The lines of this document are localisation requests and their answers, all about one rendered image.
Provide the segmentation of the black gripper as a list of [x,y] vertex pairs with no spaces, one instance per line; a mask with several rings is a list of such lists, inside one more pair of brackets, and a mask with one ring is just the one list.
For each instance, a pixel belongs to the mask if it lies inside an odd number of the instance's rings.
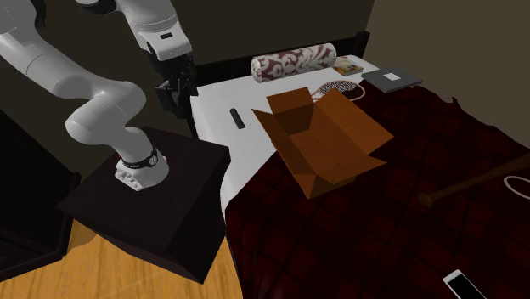
[[162,83],[155,87],[161,108],[173,112],[176,104],[172,90],[178,90],[178,106],[187,119],[193,117],[191,97],[198,95],[195,63],[188,54],[160,61],[154,54],[147,53],[149,62],[156,73],[161,76]]

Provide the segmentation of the black remote control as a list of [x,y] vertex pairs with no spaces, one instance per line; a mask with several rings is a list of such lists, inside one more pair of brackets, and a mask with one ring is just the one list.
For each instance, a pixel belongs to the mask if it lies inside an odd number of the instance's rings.
[[232,116],[234,123],[238,129],[245,128],[245,123],[242,121],[240,114],[235,108],[230,109],[229,113]]

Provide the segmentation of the bed with white sheet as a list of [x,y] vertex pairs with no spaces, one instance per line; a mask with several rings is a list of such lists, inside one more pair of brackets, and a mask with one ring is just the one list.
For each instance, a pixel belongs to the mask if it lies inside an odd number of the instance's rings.
[[[258,83],[252,78],[249,66],[248,59],[200,66],[198,72],[203,81],[198,97],[192,101],[199,137],[205,141],[227,146],[231,154],[232,161],[221,189],[224,219],[229,202],[271,156],[280,157],[253,111],[269,113],[271,109],[268,96],[303,87],[312,93],[322,84],[338,78],[336,71],[324,69],[282,80]],[[232,108],[240,114],[245,128],[236,127],[229,113]]]

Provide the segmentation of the dark robot stand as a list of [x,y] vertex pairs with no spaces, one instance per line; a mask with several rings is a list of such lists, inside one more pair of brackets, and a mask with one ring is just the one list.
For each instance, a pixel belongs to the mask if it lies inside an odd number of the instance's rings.
[[220,188],[228,147],[146,127],[169,173],[135,191],[114,178],[111,156],[57,207],[126,253],[203,283],[225,236]]

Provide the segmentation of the maroon white patterned bolster pillow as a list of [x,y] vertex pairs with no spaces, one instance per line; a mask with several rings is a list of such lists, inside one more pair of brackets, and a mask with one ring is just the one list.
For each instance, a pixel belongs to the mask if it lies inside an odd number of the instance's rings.
[[331,67],[337,52],[331,43],[263,54],[252,58],[250,70],[256,82],[271,82]]

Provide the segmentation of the open brown cardboard box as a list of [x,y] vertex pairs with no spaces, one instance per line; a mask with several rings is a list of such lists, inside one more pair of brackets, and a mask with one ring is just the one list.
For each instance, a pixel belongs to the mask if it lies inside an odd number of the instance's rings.
[[267,100],[269,113],[253,113],[308,199],[385,164],[370,154],[393,135],[337,89],[318,100],[306,87]]

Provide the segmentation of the yellow paperback book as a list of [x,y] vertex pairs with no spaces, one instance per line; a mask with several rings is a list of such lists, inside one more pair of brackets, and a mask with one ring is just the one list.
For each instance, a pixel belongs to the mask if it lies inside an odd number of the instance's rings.
[[362,66],[355,64],[347,56],[337,57],[333,69],[342,76],[350,76],[364,71]]

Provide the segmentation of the dark wooden cabinet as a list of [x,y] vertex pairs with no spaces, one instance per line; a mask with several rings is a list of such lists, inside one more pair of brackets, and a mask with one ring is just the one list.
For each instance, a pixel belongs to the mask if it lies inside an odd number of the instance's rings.
[[0,282],[66,255],[73,219],[57,205],[81,178],[0,110]]

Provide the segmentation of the grey book with white label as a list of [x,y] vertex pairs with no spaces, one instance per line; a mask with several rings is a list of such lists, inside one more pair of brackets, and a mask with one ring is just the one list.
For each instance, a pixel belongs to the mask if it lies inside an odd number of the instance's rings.
[[391,93],[406,87],[413,87],[423,82],[419,77],[397,66],[364,72],[361,77],[383,93]]

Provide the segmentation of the dark red plaid blanket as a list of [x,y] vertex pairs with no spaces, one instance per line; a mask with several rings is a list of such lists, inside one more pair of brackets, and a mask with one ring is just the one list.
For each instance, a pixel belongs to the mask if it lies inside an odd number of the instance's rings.
[[423,87],[358,106],[393,138],[381,167],[308,199],[278,155],[229,202],[225,219],[244,299],[455,299],[459,269],[487,299],[530,299],[530,200],[502,178],[423,207],[431,193],[527,148]]

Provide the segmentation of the brown wooden baseball bat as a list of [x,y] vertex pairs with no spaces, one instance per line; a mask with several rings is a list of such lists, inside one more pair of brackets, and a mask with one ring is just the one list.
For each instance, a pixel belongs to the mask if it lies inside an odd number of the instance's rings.
[[498,166],[489,172],[485,172],[474,178],[470,178],[461,183],[454,184],[445,189],[440,189],[430,194],[420,193],[418,195],[418,201],[419,203],[421,203],[421,205],[425,207],[431,207],[437,200],[440,200],[444,197],[458,193],[462,190],[478,185],[479,183],[483,183],[500,176],[505,176],[513,172],[518,172],[529,167],[530,153],[522,155],[512,161],[506,162],[505,164]]

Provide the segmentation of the white phone with black screen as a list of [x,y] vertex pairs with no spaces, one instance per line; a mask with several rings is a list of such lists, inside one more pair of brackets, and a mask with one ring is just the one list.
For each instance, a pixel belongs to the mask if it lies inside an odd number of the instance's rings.
[[459,269],[446,275],[443,283],[458,299],[487,299]]

